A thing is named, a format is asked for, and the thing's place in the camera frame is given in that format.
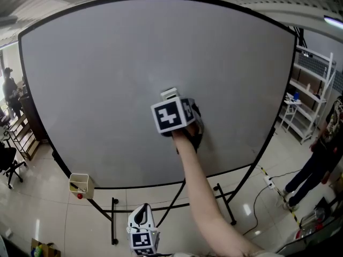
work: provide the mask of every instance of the tiled floor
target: tiled floor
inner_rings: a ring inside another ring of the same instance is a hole
[[[277,129],[262,159],[258,163],[270,176],[278,176],[302,168],[310,157],[310,141],[300,145],[289,132]],[[116,215],[119,244],[110,243],[110,222],[87,200],[78,200],[68,191],[68,179],[51,156],[51,148],[42,145],[27,168],[20,169],[24,182],[13,177],[13,189],[9,190],[5,176],[0,175],[0,233],[11,228],[11,240],[28,252],[31,238],[43,243],[53,242],[63,256],[131,256],[127,234],[127,214]],[[211,186],[220,183],[224,192],[233,190],[248,169],[241,169],[225,175],[209,178]],[[275,178],[279,189],[287,184],[294,173]],[[236,229],[244,233],[256,223],[253,202],[266,184],[260,168],[253,171],[237,196],[230,203],[237,220]],[[118,209],[135,209],[147,202],[152,207],[170,204],[180,185],[140,188],[132,190],[96,190],[94,200],[104,209],[110,209],[111,198],[119,199]],[[301,202],[296,216],[301,218],[310,212],[315,204],[325,197],[334,198],[328,185],[318,185]],[[246,234],[257,245],[275,250],[297,229],[290,212],[277,205],[278,194],[269,188],[263,190],[256,201],[258,227]],[[176,205],[188,202],[185,189]],[[223,200],[218,203],[230,222]],[[155,222],[164,211],[154,211]],[[192,252],[207,254],[209,246],[197,231],[190,208],[173,209],[160,226],[160,253]]]

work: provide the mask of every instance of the large white screen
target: large white screen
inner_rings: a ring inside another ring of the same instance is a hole
[[[180,182],[150,106],[176,87],[205,124],[207,175],[251,164],[277,115],[295,36],[209,3],[128,0],[68,13],[20,36],[22,64],[52,144],[101,187]]]

